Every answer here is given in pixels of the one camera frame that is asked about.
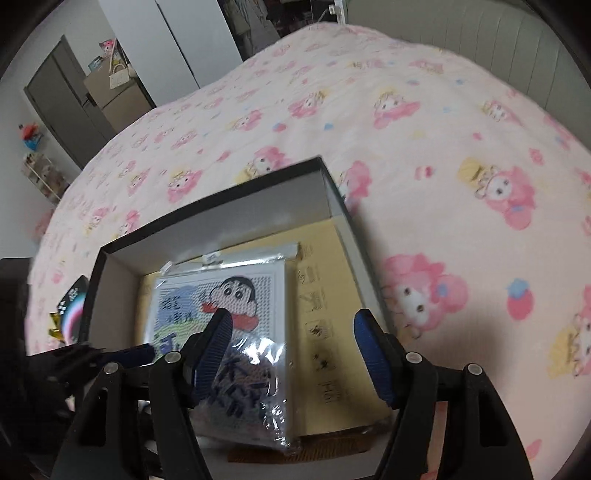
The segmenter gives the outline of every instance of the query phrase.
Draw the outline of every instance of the cartoon print blanket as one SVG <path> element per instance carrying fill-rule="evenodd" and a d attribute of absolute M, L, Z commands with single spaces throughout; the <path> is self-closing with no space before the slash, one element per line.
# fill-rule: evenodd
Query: cartoon print blanket
<path fill-rule="evenodd" d="M 319 154 L 406 347 L 481 364 L 550 479 L 591 418 L 591 155 L 470 61 L 361 27 L 298 31 L 109 142 L 43 238 L 29 353 L 101 245 Z"/>

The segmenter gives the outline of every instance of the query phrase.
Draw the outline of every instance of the plastic bag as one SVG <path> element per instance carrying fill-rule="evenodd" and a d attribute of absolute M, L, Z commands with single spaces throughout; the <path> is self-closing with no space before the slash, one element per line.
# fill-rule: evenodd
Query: plastic bag
<path fill-rule="evenodd" d="M 232 314 L 232 339 L 210 395 L 192 411 L 197 435 L 296 448 L 291 435 L 286 350 L 285 259 L 297 244 L 206 255 L 161 270 L 152 294 L 147 341 L 157 357 L 180 350 L 217 308 Z"/>

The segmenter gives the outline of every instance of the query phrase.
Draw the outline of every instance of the door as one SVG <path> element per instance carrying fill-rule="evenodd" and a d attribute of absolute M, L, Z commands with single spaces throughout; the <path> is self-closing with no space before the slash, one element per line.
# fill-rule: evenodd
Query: door
<path fill-rule="evenodd" d="M 25 87 L 45 126 L 80 168 L 115 136 L 88 94 L 84 78 L 84 71 L 62 37 Z"/>

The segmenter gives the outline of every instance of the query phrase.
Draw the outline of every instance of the open box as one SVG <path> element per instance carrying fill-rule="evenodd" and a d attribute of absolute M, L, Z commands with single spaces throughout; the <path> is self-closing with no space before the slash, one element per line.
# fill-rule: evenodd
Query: open box
<path fill-rule="evenodd" d="M 340 238 L 362 306 L 372 311 L 383 330 L 393 331 L 367 253 L 317 157 L 198 200 L 103 246 L 90 278 L 79 340 L 108 350 L 132 346 L 141 281 L 168 261 L 188 261 L 327 219 L 332 219 Z M 358 478 L 375 471 L 384 446 L 378 442 L 370 452 L 322 461 L 322 468 L 314 465 L 318 462 L 289 467 L 227 463 L 217 449 L 202 449 L 214 477 L 243 477 L 247 472 L 255 477 L 273 471 L 294 478 L 325 478 L 327 469 L 336 468 L 341 478 Z"/>

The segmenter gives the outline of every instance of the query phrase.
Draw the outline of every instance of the white wall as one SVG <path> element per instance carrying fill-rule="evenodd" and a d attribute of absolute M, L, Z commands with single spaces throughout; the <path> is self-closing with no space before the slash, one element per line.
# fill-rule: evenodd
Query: white wall
<path fill-rule="evenodd" d="M 101 54 L 99 42 L 113 37 L 97 0 L 66 0 L 29 36 L 0 80 L 0 258 L 32 256 L 35 225 L 49 202 L 20 169 L 27 152 L 18 125 L 39 122 L 23 88 L 41 63 L 66 36 L 74 55 L 88 73 Z M 80 169 L 47 132 L 42 151 L 73 180 Z"/>

